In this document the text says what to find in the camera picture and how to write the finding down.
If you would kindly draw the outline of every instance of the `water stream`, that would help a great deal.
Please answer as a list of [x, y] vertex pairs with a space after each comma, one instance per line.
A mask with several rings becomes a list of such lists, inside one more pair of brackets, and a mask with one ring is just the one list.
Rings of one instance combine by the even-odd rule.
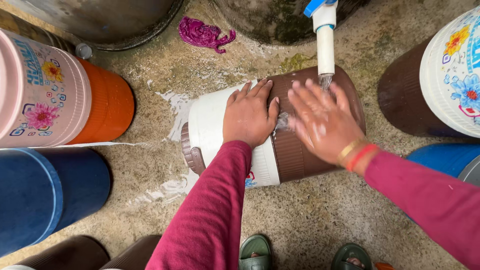
[[331, 73], [318, 74], [318, 82], [323, 91], [328, 91], [332, 83], [332, 75]]

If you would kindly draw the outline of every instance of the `green sandal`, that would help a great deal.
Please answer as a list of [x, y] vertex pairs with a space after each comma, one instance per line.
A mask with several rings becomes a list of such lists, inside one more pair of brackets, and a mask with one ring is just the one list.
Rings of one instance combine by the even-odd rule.
[[[348, 258], [357, 258], [365, 269], [347, 262]], [[349, 243], [339, 248], [332, 261], [332, 270], [372, 270], [372, 261], [367, 252], [359, 245]]]
[[[260, 256], [250, 258], [252, 253]], [[261, 234], [254, 234], [247, 238], [240, 247], [239, 270], [270, 270], [272, 255], [268, 239]]]

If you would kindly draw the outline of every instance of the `pink flower print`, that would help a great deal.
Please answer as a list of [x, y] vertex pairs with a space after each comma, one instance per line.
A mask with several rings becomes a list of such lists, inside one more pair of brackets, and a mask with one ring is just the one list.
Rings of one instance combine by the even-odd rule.
[[35, 129], [39, 129], [45, 126], [52, 126], [53, 120], [59, 117], [55, 113], [59, 110], [59, 107], [50, 107], [45, 102], [37, 102], [35, 108], [32, 108], [25, 112], [28, 124]]

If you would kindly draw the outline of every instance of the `blue flower print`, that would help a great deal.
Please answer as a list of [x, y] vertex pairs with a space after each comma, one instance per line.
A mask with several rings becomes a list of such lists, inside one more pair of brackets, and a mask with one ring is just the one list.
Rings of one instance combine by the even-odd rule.
[[254, 187], [257, 182], [252, 182], [253, 179], [252, 178], [247, 178], [245, 179], [245, 187]]
[[480, 79], [478, 75], [465, 76], [465, 79], [450, 84], [456, 93], [451, 99], [460, 99], [463, 108], [480, 110]]

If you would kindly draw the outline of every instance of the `red sleeve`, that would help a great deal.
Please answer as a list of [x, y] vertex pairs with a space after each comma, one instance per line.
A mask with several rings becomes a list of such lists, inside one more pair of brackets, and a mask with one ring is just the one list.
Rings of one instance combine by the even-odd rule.
[[146, 270], [237, 269], [251, 162], [246, 143], [222, 145], [165, 230]]
[[469, 269], [480, 269], [480, 188], [381, 152], [365, 181], [407, 213]]

